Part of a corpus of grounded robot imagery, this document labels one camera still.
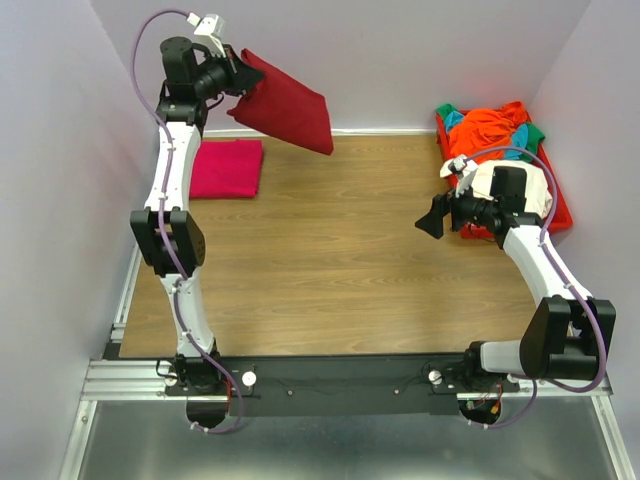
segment folded cloth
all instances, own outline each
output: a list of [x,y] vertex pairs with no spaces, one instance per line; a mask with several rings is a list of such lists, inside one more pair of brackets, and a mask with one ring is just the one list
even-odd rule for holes
[[[476,108],[467,113],[458,125],[451,129],[449,144],[451,155],[470,156],[485,148],[508,146],[511,135],[528,120],[522,102],[511,102],[498,110]],[[486,160],[503,158],[503,152],[492,152],[476,158],[480,164]]]
[[270,137],[330,155],[333,138],[324,97],[247,49],[242,60],[265,77],[227,113]]
[[[527,146],[527,140],[529,139],[529,127],[526,123],[520,125],[517,130],[511,135],[511,146],[525,148]],[[524,153],[520,153],[517,150],[505,150],[505,160],[524,160],[527,163],[531,163],[531,157],[527,157]]]
[[[449,164],[453,160],[447,160],[440,169],[440,177],[445,178],[451,175]],[[476,175],[471,182],[473,196],[493,200],[489,195],[491,182],[493,181],[493,169],[495,167],[517,167],[524,168],[527,172],[527,186],[525,187],[525,197],[527,202],[524,206],[525,212],[537,213],[540,218],[546,218],[551,211],[553,199],[548,190],[547,179],[544,172],[534,166],[524,163],[521,160],[487,160],[478,166]]]
[[[527,146],[526,149],[529,150],[534,155],[538,154],[538,146],[540,142],[544,140],[544,133],[542,133],[538,127],[536,127],[533,123],[525,123],[527,126],[527,131],[529,132],[527,136]],[[531,157],[527,156],[524,153],[520,154],[521,160],[531,161]]]
[[444,119],[444,131],[449,134],[451,129],[458,125],[464,119],[464,115],[462,115],[459,111],[454,110],[447,118]]
[[457,112],[458,109],[451,105],[450,103],[445,103],[444,105],[439,106],[438,108],[436,108],[436,113],[438,115],[440,115],[440,118],[442,118],[442,121],[445,120],[445,118],[447,118],[451,112]]
[[193,164],[190,198],[252,198],[258,193],[262,142],[202,142]]

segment red tray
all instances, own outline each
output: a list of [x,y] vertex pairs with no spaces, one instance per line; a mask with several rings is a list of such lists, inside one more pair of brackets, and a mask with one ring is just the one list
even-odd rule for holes
[[[466,115],[469,113],[468,110],[461,110],[460,113]],[[453,158],[451,155],[451,148],[449,147],[449,137],[447,136],[444,129],[444,121],[440,118],[440,115],[436,113],[436,122],[438,122],[438,144],[440,145],[440,152],[442,153],[442,161],[446,162],[450,158]],[[527,113],[527,122],[531,122],[531,117]],[[544,151],[542,145],[538,147],[538,157],[542,160],[549,170],[553,173],[553,168],[551,167],[551,163],[547,158],[547,154]],[[447,177],[449,181],[449,185],[453,188],[458,183],[458,179],[455,175],[449,175]],[[571,214],[569,213],[569,208],[567,207],[566,202],[564,201],[564,196],[562,195],[562,190],[560,189],[560,185],[558,184],[558,208],[556,209],[556,215],[549,226],[549,233],[553,234],[556,232],[561,232],[562,230],[567,230],[571,228],[573,225],[573,219],[571,218]],[[475,225],[471,226],[471,231],[468,228],[463,228],[460,230],[460,236],[462,238],[493,238],[493,235],[487,231],[484,227],[476,227]]]

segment red cloth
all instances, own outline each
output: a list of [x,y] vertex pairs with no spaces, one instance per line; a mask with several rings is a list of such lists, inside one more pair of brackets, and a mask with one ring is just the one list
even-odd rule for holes
[[333,138],[324,97],[247,49],[242,60],[265,77],[227,113],[270,137],[330,155]]
[[[507,103],[498,110],[471,110],[449,133],[451,155],[469,156],[486,148],[511,145],[511,135],[528,119],[522,102]],[[492,152],[480,155],[475,162],[480,164],[503,157],[504,152]]]
[[261,166],[260,140],[202,142],[193,164],[189,197],[255,197]]

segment green cloth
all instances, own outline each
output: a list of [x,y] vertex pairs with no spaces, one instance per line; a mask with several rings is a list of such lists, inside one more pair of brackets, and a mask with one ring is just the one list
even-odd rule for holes
[[[527,122],[527,128],[529,129],[529,138],[527,138],[527,146],[525,148],[534,155],[537,155],[538,145],[540,145],[540,142],[544,140],[544,133],[538,130],[538,127],[530,122]],[[520,154],[520,160],[524,160],[527,163],[531,163],[532,161],[531,158],[524,153]]]
[[436,108],[436,113],[440,115],[440,118],[442,118],[444,122],[444,119],[447,118],[451,112],[456,112],[457,110],[458,109],[450,103],[445,103],[441,107]]

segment cable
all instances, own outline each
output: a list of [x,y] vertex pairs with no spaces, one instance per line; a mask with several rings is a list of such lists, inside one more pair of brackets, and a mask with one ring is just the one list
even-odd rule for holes
[[229,409],[231,408],[231,382],[225,378],[224,383],[227,385],[227,413],[229,413]]
[[495,238],[494,238],[494,239],[491,239],[491,238],[484,238],[484,237],[481,237],[480,235],[478,235],[477,233],[475,233],[475,232],[473,231],[473,229],[471,228],[471,224],[470,224],[470,223],[467,223],[467,230],[469,231],[469,234],[470,234],[471,236],[473,236],[474,238],[477,238],[478,240],[484,240],[484,241],[485,241],[485,242],[487,242],[487,243],[496,243]]
[[220,105],[222,102],[224,102],[224,93],[221,94],[221,98],[220,100],[216,100],[215,102],[213,102],[211,105],[207,105],[207,110],[212,110],[214,108],[216,108],[218,105]]
[[544,252],[547,259],[549,260],[549,263],[551,264],[553,269],[556,271],[558,276],[562,279],[562,281],[566,285],[569,292],[571,292],[571,294],[578,301],[578,303],[580,304],[584,312],[587,314],[587,318],[589,319],[589,323],[591,324],[591,328],[593,329],[593,333],[596,337],[596,345],[598,347],[598,373],[589,384],[585,385],[584,387],[572,387],[570,385],[566,385],[557,380],[549,379],[548,381],[549,383],[557,387],[563,388],[569,392],[574,392],[574,393],[589,392],[594,388],[596,388],[600,384],[600,382],[602,382],[602,380],[606,375],[607,350],[604,346],[604,338],[602,337],[602,332],[600,331],[598,320],[596,319],[595,315],[591,311],[591,308],[589,308],[589,305],[587,304],[587,302],[582,298],[580,293],[578,293],[578,290],[571,284],[571,281],[565,274],[563,268],[558,264],[556,259],[553,257],[553,255],[551,254],[551,251],[549,250],[549,247],[546,244],[549,226],[551,225],[551,221],[553,220],[553,217],[555,216],[556,210],[558,208],[558,184],[556,183],[556,179],[554,178],[553,173],[551,173],[551,170],[549,169],[549,167],[547,167],[545,163],[537,155],[531,153],[528,150],[525,150],[524,148],[512,147],[512,146],[492,147],[492,148],[487,148],[486,150],[482,150],[481,152],[474,153],[473,155],[470,155],[469,157],[467,157],[467,159],[465,160],[465,165],[466,165],[466,162],[469,162],[474,158],[479,157],[480,155],[484,155],[486,153],[491,153],[491,152],[504,151],[504,150],[515,150],[517,152],[528,155],[534,162],[538,164],[540,168],[542,168],[549,182],[551,183],[553,201],[551,204],[551,211],[549,212],[549,215],[547,216],[547,219],[544,222],[544,225],[542,226],[542,230],[540,231],[540,247],[542,248],[542,251]]
[[498,408],[502,408],[502,395],[504,394],[504,389],[502,388],[501,381],[498,381],[498,388],[500,389],[500,395],[498,395],[498,403],[496,405]]
[[159,377],[162,378],[168,378],[170,380],[178,380],[178,376],[175,374],[171,374],[171,373],[160,373],[160,362],[162,360],[158,359],[156,360],[156,375],[158,375]]
[[527,405],[522,410],[520,410],[516,415],[511,417],[509,420],[507,420],[505,422],[494,423],[493,425],[487,425],[486,423],[473,422],[471,420],[469,420],[468,423],[469,423],[469,425],[477,425],[479,427],[482,427],[485,430],[498,430],[499,428],[508,427],[510,425],[513,425],[518,420],[520,420],[522,417],[524,417],[527,413],[529,413],[529,411],[533,407],[533,402],[535,402],[537,397],[538,397],[538,384],[537,384],[537,382],[535,380],[533,380],[533,393],[531,394],[531,398],[529,399],[529,403],[527,403]]
[[142,95],[142,92],[140,91],[140,86],[138,85],[138,79],[136,77],[136,68],[135,68],[136,55],[138,53],[138,45],[140,44],[140,40],[142,39],[142,35],[144,34],[144,31],[153,20],[155,20],[156,18],[162,15],[169,14],[169,13],[182,15],[185,18],[189,17],[189,12],[186,12],[184,10],[173,9],[173,8],[160,10],[159,12],[150,16],[140,27],[140,30],[138,31],[138,34],[136,35],[136,39],[133,43],[133,50],[131,52],[131,62],[129,64],[129,74],[131,76],[133,89],[136,93],[136,96],[138,97],[138,100],[140,100],[140,103],[142,103],[142,105],[147,110],[147,112],[149,112],[149,114],[153,117],[156,123],[160,126],[165,136],[167,137],[167,142],[169,143],[169,148],[167,150],[167,154],[168,154],[167,166],[164,171],[164,177],[162,178],[162,187],[160,189],[160,199],[159,199],[160,202],[158,207],[158,229],[160,230],[160,237],[162,238],[162,242],[164,243],[164,246],[167,249],[167,253],[169,254],[171,261],[173,262],[176,269],[178,270],[178,273],[180,273],[180,276],[182,277],[181,279],[179,278],[178,280],[176,280],[174,284],[173,305],[176,312],[176,319],[178,321],[178,324],[180,325],[180,328],[182,329],[182,334],[187,338],[187,340],[189,340],[189,343],[193,345],[193,347],[198,351],[198,353],[202,356],[202,358],[204,358],[207,362],[209,362],[216,369],[218,369],[229,380],[229,382],[236,389],[236,395],[238,397],[238,415],[236,417],[235,422],[230,427],[223,428],[221,430],[211,430],[206,427],[202,427],[195,422],[191,424],[191,427],[209,434],[230,433],[239,428],[240,422],[244,416],[244,400],[242,398],[242,394],[240,393],[240,388],[238,387],[238,384],[236,383],[233,376],[222,365],[220,365],[213,358],[211,358],[211,356],[200,345],[198,345],[198,342],[196,342],[195,338],[193,338],[193,335],[191,335],[190,331],[187,329],[186,324],[184,323],[184,320],[182,319],[182,315],[180,313],[178,293],[179,293],[180,285],[182,284],[182,281],[187,280],[189,278],[189,275],[187,275],[186,270],[180,263],[180,259],[178,258],[175,250],[173,249],[173,246],[171,245],[171,241],[169,240],[169,235],[167,234],[167,228],[164,223],[164,213],[165,213],[164,206],[165,206],[165,200],[167,195],[167,185],[169,183],[169,175],[171,173],[171,164],[173,162],[173,151],[174,151],[173,137],[171,136],[171,132],[169,131],[167,124],[162,120],[162,118],[160,118],[160,116],[155,112],[155,110],[151,107],[151,105],[149,105],[149,103],[145,100],[144,96]]
[[495,385],[499,385],[500,386],[500,397],[502,396],[502,383],[501,383],[500,380],[497,380],[496,383],[491,385],[491,387],[489,388],[489,391],[487,393],[485,393],[481,398],[479,398],[477,400],[473,400],[473,408],[478,408],[480,405],[483,405],[487,401],[487,398],[489,398],[489,396],[491,395],[491,389]]
[[235,422],[233,422],[233,425],[231,425],[230,427],[223,428],[221,430],[210,430],[208,428],[202,427],[201,425],[198,425],[195,422],[191,426],[196,430],[200,430],[201,432],[211,433],[211,434],[234,432],[240,428],[240,422],[242,421],[242,417],[244,417],[244,398],[242,398],[242,394],[240,393],[240,387],[238,386],[238,383],[233,378],[233,376],[227,371],[226,368],[224,368],[222,365],[216,362],[211,357],[211,355],[209,355],[206,352],[206,350],[204,350],[200,345],[198,345],[198,342],[196,342],[195,338],[193,338],[193,335],[191,335],[191,333],[187,329],[187,326],[185,325],[184,320],[182,318],[182,313],[180,312],[180,304],[178,300],[178,293],[179,293],[178,287],[180,286],[180,283],[181,283],[181,280],[178,279],[176,280],[176,283],[174,285],[175,289],[173,292],[173,307],[176,311],[176,320],[178,321],[178,324],[182,329],[182,334],[185,337],[187,337],[187,339],[189,340],[189,343],[193,345],[193,348],[195,348],[198,351],[198,353],[202,356],[202,358],[204,358],[207,362],[209,362],[211,365],[216,367],[225,377],[227,377],[227,380],[229,380],[233,388],[236,389],[236,395],[238,397],[238,416],[236,417]]

